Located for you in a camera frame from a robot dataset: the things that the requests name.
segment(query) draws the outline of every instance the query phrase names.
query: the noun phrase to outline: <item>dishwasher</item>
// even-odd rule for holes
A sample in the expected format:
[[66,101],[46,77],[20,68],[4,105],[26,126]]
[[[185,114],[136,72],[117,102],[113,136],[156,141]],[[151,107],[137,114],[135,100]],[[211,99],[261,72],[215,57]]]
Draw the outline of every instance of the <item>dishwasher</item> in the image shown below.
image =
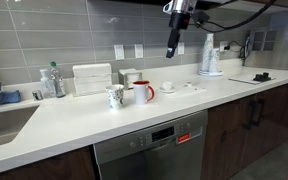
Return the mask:
[[199,180],[207,111],[94,144],[101,180]]

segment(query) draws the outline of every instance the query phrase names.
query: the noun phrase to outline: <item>gray tile backsplash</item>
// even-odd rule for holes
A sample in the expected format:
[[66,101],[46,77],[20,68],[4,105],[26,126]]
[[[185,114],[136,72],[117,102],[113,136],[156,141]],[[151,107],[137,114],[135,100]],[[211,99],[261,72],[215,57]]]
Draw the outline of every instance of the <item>gray tile backsplash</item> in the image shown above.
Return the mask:
[[[211,20],[234,25],[252,13],[225,9],[207,11]],[[199,63],[207,32],[190,26],[181,35],[185,54],[166,59],[170,16],[161,6],[104,0],[0,0],[0,81],[19,84],[39,81],[39,69],[56,61],[65,78],[75,64],[110,63],[123,68],[157,68]],[[268,26],[270,15],[215,35],[219,41],[243,43],[250,29]],[[216,30],[214,25],[206,28]],[[114,45],[122,44],[125,60],[116,61]],[[144,58],[135,59],[134,44],[144,45]],[[220,59],[236,58],[221,53]]]

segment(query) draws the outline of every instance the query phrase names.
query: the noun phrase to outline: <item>water bottle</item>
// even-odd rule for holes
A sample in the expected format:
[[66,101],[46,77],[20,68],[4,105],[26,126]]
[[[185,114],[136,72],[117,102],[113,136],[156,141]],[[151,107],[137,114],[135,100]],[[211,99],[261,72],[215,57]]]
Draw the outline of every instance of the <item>water bottle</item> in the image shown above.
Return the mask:
[[52,61],[51,63],[51,79],[53,80],[56,97],[64,97],[66,95],[65,89],[64,89],[64,82],[62,75],[59,71],[59,69],[56,67],[56,63]]
[[56,91],[53,81],[50,79],[50,73],[47,69],[40,69],[41,72],[41,85],[43,98],[54,98],[56,97]]

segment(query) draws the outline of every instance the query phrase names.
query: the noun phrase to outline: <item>blue sponge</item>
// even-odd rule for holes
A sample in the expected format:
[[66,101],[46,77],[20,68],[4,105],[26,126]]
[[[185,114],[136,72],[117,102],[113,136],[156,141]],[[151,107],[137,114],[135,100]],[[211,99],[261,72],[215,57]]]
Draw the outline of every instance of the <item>blue sponge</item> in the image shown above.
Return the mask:
[[19,90],[14,92],[0,92],[0,104],[17,103],[21,101]]

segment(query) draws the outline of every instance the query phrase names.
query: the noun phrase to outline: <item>electrical outlet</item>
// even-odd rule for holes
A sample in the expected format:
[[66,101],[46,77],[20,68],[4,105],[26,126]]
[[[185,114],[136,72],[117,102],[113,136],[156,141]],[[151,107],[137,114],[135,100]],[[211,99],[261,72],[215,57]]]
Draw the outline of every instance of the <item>electrical outlet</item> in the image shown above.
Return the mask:
[[135,58],[143,58],[143,44],[135,44]]
[[124,46],[123,45],[114,45],[115,50],[115,59],[116,60],[123,60],[124,57]]
[[184,54],[184,43],[178,43],[177,47],[178,47],[178,51],[177,53],[180,54]]
[[220,52],[224,52],[224,47],[227,46],[227,41],[220,42]]

